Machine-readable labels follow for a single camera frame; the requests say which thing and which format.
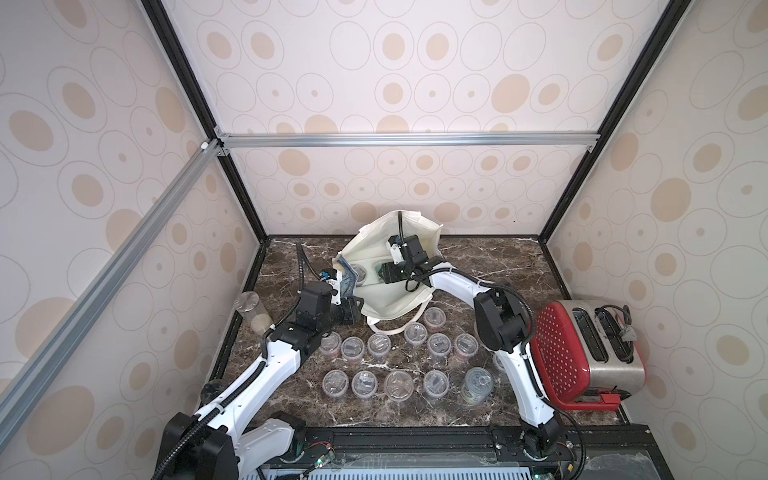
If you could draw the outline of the cream canvas starry night bag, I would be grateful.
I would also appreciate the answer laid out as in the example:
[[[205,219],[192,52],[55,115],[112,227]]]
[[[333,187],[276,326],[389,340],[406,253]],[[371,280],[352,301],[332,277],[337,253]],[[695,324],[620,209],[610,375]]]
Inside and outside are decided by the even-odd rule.
[[[387,240],[399,235],[403,240],[402,253],[407,262],[429,261],[429,269],[442,261],[438,248],[442,226],[419,211],[391,211],[361,227],[355,237],[337,254],[334,267],[352,280],[352,264],[367,271],[362,285],[350,289],[352,295],[363,299],[362,315],[375,333],[388,336],[404,332],[405,326],[382,330],[377,324],[412,314],[416,322],[432,300],[434,288],[414,281],[385,284],[381,280],[381,265],[393,262]]]

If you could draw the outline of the clear seed jar row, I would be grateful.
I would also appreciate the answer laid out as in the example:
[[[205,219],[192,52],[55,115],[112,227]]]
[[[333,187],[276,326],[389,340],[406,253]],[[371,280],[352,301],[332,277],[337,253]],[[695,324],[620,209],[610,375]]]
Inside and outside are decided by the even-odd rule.
[[[445,312],[436,306],[428,307],[422,315],[422,322],[430,334],[442,331],[446,321]]]

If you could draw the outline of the orange seed jar clear lid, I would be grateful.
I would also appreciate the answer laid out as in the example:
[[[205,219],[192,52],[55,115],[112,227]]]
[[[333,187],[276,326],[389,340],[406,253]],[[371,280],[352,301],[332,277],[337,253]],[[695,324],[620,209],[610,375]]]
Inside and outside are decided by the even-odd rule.
[[[429,332],[423,324],[411,322],[406,326],[403,335],[406,344],[412,349],[417,349],[426,343]]]

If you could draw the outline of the large clear seed jar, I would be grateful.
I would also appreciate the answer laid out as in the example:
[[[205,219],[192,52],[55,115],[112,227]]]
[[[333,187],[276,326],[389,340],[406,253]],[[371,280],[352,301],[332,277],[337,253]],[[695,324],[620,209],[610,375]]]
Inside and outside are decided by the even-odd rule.
[[[479,405],[491,395],[494,385],[495,381],[488,370],[473,367],[466,372],[460,393],[468,405]]]

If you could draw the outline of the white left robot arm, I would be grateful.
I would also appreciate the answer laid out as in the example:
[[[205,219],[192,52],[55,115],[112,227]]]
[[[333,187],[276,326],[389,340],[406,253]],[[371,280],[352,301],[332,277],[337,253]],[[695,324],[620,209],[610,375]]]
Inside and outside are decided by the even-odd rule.
[[[267,461],[299,454],[304,424],[273,416],[248,426],[269,397],[341,325],[361,318],[357,273],[343,256],[305,283],[286,316],[269,327],[260,356],[229,387],[192,415],[176,414],[166,425],[156,479],[242,479]]]

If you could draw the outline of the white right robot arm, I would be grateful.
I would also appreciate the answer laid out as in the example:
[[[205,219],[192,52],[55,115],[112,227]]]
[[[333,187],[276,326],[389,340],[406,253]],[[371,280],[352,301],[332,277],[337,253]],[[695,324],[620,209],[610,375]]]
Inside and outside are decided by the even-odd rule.
[[[406,235],[404,213],[397,213],[398,233],[388,239],[393,261],[381,267],[385,283],[424,285],[442,290],[473,307],[480,342],[495,353],[517,400],[527,455],[542,460],[552,454],[564,432],[531,356],[535,319],[515,289],[480,280],[445,261],[430,257],[417,235]]]

